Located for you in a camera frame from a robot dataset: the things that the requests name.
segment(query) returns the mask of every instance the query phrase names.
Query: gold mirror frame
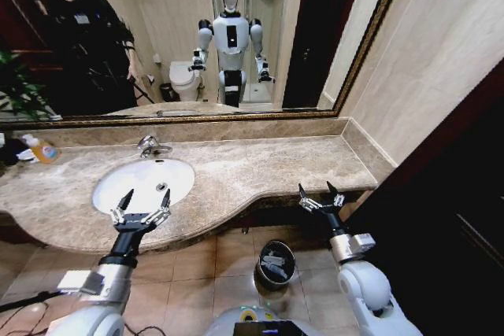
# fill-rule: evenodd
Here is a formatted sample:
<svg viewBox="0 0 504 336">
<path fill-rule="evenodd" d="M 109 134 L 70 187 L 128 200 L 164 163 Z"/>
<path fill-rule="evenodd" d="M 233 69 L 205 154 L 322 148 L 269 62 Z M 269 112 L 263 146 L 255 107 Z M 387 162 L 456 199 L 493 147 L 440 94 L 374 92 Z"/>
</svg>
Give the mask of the gold mirror frame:
<svg viewBox="0 0 504 336">
<path fill-rule="evenodd" d="M 0 130 L 38 130 L 38 129 L 58 129 L 67 127 L 114 127 L 114 126 L 136 126 L 151 124 L 189 124 L 196 122 L 221 122 L 221 121 L 245 121 L 245 120 L 298 120 L 306 118 L 330 118 L 337 117 L 341 112 L 352 86 L 361 70 L 365 57 L 369 52 L 376 33 L 387 14 L 392 0 L 378 0 L 371 19 L 362 36 L 354 60 L 346 74 L 342 88 L 338 94 L 332 110 L 307 110 L 307 109 L 287 109 L 281 112 L 267 113 L 230 113 L 216 115 L 194 115 L 194 116 L 170 116 L 170 117 L 99 117 L 81 116 L 69 117 L 67 120 L 59 121 L 20 121 L 20 122 L 0 122 Z"/>
</svg>

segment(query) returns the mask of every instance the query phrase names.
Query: chrome faucet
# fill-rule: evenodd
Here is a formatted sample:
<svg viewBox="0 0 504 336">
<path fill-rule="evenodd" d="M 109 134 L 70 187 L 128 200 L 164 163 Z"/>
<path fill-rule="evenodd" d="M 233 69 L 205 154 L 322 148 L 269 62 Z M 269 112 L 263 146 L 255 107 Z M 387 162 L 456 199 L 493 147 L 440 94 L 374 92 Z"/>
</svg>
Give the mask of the chrome faucet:
<svg viewBox="0 0 504 336">
<path fill-rule="evenodd" d="M 146 135 L 143 137 L 137 147 L 142 150 L 142 153 L 140 154 L 142 159 L 145 159 L 150 155 L 154 155 L 156 157 L 160 153 L 171 153 L 173 151 L 173 148 L 170 146 L 160 145 L 157 139 L 152 135 Z"/>
</svg>

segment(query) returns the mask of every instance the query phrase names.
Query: man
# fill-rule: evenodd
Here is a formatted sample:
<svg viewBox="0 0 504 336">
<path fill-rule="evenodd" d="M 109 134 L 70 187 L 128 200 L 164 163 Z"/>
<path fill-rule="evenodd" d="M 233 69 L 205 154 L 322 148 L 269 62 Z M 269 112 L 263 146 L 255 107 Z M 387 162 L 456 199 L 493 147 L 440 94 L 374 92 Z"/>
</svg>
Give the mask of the man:
<svg viewBox="0 0 504 336">
<path fill-rule="evenodd" d="M 107 0 L 37 4 L 48 18 L 54 48 L 69 74 L 65 89 L 71 114 L 103 114 L 136 106 L 135 40 Z"/>
</svg>

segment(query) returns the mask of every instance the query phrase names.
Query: black shirt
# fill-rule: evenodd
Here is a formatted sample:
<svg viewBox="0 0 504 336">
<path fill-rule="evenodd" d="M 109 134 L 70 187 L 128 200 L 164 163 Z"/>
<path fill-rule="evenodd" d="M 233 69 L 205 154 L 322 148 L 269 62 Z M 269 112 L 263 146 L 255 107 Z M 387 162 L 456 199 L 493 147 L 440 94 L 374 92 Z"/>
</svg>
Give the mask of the black shirt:
<svg viewBox="0 0 504 336">
<path fill-rule="evenodd" d="M 54 46 L 71 66 L 109 61 L 122 71 L 128 64 L 124 43 L 133 35 L 107 0 L 48 0 L 48 13 Z"/>
</svg>

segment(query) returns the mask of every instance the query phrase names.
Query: metal trash can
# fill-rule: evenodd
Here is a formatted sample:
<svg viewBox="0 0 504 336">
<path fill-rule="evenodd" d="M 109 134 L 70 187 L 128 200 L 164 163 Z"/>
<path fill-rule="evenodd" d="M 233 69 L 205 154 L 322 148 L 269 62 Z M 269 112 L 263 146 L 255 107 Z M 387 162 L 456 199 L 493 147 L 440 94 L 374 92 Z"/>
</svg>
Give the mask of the metal trash can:
<svg viewBox="0 0 504 336">
<path fill-rule="evenodd" d="M 262 248 L 255 265 L 259 282 L 268 290 L 285 287 L 295 271 L 295 259 L 291 249 L 280 240 L 271 240 Z"/>
<path fill-rule="evenodd" d="M 161 96 L 165 102 L 179 102 L 180 97 L 179 94 L 175 92 L 172 88 L 171 83 L 163 83 L 159 86 L 159 91 L 161 92 Z"/>
</svg>

